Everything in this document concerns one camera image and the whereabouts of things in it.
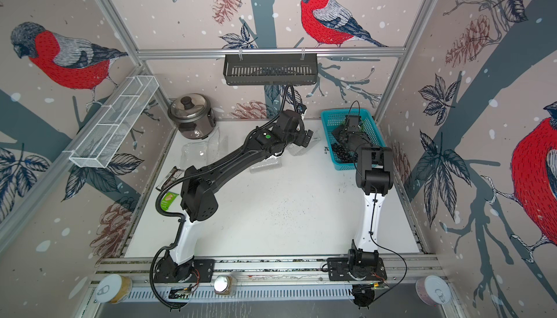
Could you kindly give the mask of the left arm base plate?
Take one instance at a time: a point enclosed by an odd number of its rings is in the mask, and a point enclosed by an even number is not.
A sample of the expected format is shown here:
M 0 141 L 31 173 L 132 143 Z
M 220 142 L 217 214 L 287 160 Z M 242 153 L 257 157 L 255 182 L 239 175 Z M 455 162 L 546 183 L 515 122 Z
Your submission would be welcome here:
M 171 257 L 157 260 L 153 270 L 155 283 L 210 283 L 216 264 L 214 259 L 190 259 L 176 264 Z

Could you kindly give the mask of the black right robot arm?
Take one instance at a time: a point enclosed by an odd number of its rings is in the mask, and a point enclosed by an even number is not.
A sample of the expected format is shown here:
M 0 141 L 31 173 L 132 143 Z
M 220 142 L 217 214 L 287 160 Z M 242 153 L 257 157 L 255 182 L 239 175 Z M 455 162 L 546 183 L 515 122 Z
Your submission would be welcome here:
M 379 249 L 377 229 L 380 208 L 394 185 L 393 150 L 368 139 L 359 115 L 347 115 L 345 122 L 333 130 L 333 136 L 355 165 L 355 184 L 364 192 L 364 215 L 361 229 L 348 251 L 348 273 L 356 280 L 378 277 Z

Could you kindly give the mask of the teal plastic basket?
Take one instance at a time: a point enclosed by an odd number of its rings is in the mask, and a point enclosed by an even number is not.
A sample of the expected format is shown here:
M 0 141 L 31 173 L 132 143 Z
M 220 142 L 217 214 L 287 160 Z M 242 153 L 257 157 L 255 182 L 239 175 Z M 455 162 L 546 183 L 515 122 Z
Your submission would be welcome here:
M 321 113 L 329 155 L 337 171 L 354 170 L 359 145 L 387 147 L 367 109 L 331 109 Z

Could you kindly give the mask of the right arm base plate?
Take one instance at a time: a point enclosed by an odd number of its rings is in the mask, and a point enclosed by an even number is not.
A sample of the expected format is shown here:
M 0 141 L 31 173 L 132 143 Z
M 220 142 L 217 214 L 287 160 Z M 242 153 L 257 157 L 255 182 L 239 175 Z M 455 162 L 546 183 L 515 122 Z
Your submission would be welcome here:
M 329 281 L 332 282 L 387 280 L 383 260 L 374 254 L 354 263 L 349 263 L 347 257 L 331 257 L 326 260 L 325 267 Z

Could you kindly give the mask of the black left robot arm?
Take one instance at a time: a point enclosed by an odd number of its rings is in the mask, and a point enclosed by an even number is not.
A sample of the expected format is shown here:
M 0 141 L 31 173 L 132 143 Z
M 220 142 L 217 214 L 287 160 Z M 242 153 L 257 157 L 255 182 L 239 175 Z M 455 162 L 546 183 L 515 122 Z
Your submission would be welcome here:
M 155 280 L 159 255 L 171 256 L 171 250 L 178 246 L 185 230 L 187 221 L 205 221 L 216 213 L 218 202 L 215 193 L 232 178 L 258 162 L 272 156 L 279 157 L 285 148 L 294 144 L 307 147 L 313 132 L 306 130 L 301 114 L 298 112 L 294 86 L 284 87 L 284 95 L 280 112 L 270 121 L 253 129 L 245 138 L 242 146 L 218 160 L 214 164 L 196 169 L 191 167 L 190 173 L 171 183 L 161 190 L 155 202 L 155 209 L 164 217 L 178 218 L 178 231 L 174 242 L 162 247 L 152 260 L 149 270 L 149 280 Z M 181 197 L 183 210 L 187 213 L 169 212 L 162 209 L 161 202 L 171 188 L 179 183 L 183 185 Z

